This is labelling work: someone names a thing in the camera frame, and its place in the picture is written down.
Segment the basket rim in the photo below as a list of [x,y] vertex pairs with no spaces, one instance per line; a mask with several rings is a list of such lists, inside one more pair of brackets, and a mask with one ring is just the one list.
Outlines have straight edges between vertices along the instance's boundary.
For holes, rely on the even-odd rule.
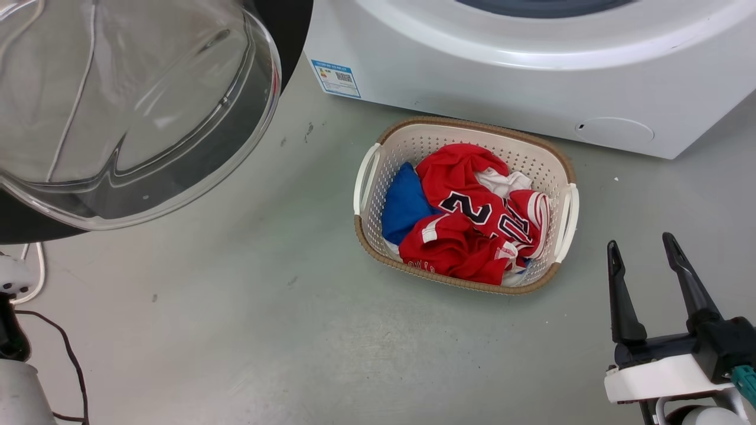
[[[440,116],[415,116],[409,119],[405,119],[389,127],[387,130],[383,132],[383,134],[381,134],[378,140],[378,143],[383,145],[386,142],[386,140],[388,140],[389,137],[391,137],[391,135],[393,135],[399,129],[402,129],[407,126],[412,126],[415,124],[428,124],[428,125],[433,125],[433,126],[451,126],[451,127],[462,128],[462,129],[489,132],[495,135],[501,135],[503,137],[513,138],[518,141],[522,141],[524,143],[533,144],[535,146],[542,147],[543,149],[548,150],[552,155],[554,155],[562,164],[562,166],[565,169],[565,173],[567,174],[568,183],[575,183],[575,171],[572,168],[572,164],[570,163],[567,156],[563,154],[561,151],[559,151],[559,149],[557,149],[556,146],[554,146],[552,143],[542,138],[539,138],[537,136],[533,136],[533,135],[523,133],[523,132],[518,132],[512,129],[505,129],[503,127],[491,126],[489,124],[475,123],[473,121],[465,121],[462,119],[454,119],[454,118],[445,118],[445,117],[440,117]],[[403,262],[399,262],[397,260],[384,256],[383,254],[376,251],[370,245],[370,243],[367,242],[367,237],[365,236],[362,230],[362,217],[359,215],[355,215],[355,231],[357,232],[357,239],[360,241],[360,245],[362,245],[363,249],[365,249],[365,251],[367,251],[367,253],[370,254],[370,256],[372,256],[375,260],[385,265],[404,271],[406,273],[409,273],[410,275],[415,275],[419,278],[427,279],[430,281],[436,281],[436,282],[440,282],[440,283],[455,286],[455,287],[462,287],[462,288],[471,289],[471,290],[479,290],[479,291],[487,292],[487,293],[497,293],[497,294],[503,294],[503,295],[525,295],[527,293],[535,292],[536,290],[541,289],[546,283],[548,283],[551,280],[551,278],[553,278],[553,276],[556,274],[556,272],[559,270],[559,267],[561,266],[561,264],[558,262],[552,263],[549,269],[546,271],[546,273],[543,276],[541,276],[541,278],[539,278],[537,281],[531,284],[527,284],[521,287],[505,287],[505,286],[500,286],[500,285],[482,284],[479,282],[466,281],[464,279],[452,278],[449,276],[439,275],[437,273],[431,273],[429,271],[420,270],[419,268],[410,267],[409,265],[406,265]]]

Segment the floor stain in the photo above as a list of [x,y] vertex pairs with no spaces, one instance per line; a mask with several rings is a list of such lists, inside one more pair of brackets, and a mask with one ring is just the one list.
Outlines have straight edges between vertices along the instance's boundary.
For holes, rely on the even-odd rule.
[[305,133],[305,143],[307,143],[307,136],[312,133],[312,130],[314,130],[315,127],[312,125],[312,121],[310,122],[310,126],[307,128],[307,132]]

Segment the transparent glass bowl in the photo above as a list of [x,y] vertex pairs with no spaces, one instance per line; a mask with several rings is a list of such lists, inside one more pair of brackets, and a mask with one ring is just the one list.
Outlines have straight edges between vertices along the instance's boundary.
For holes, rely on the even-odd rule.
[[0,185],[86,230],[154,219],[254,149],[280,78],[251,2],[0,0]]

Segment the green connector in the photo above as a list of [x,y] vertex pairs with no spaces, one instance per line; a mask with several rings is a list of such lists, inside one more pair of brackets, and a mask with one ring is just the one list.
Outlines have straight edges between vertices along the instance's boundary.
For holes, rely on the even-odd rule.
[[751,366],[738,366],[733,369],[733,385],[740,395],[756,408],[756,371]]

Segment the black cable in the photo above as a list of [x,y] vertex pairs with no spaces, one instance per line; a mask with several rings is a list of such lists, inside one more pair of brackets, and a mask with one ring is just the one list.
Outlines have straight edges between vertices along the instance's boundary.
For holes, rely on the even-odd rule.
[[81,423],[84,423],[84,418],[83,417],[66,416],[65,414],[59,414],[59,413],[55,413],[55,412],[52,412],[52,415],[55,416],[56,418],[60,419],[60,420],[67,420],[69,422],[81,422]]
[[84,384],[84,372],[82,371],[82,367],[79,366],[79,361],[76,360],[76,355],[73,354],[73,349],[71,348],[71,342],[68,340],[68,335],[66,334],[66,331],[63,330],[62,327],[58,326],[55,322],[52,320],[46,318],[43,315],[40,315],[38,312],[31,312],[29,310],[16,310],[15,311],[17,315],[31,315],[36,316],[38,318],[41,318],[43,321],[47,322],[50,326],[57,329],[58,332],[60,332],[60,335],[63,337],[63,344],[66,346],[66,353],[68,353],[68,358],[71,360],[71,363],[73,364],[73,368],[76,369],[76,376],[79,378],[79,387],[82,389],[82,404],[84,405],[84,417],[71,417],[71,416],[65,416],[62,414],[53,413],[53,416],[55,416],[58,419],[61,420],[70,420],[72,422],[81,422],[82,425],[89,425],[89,401],[87,400],[87,387]]

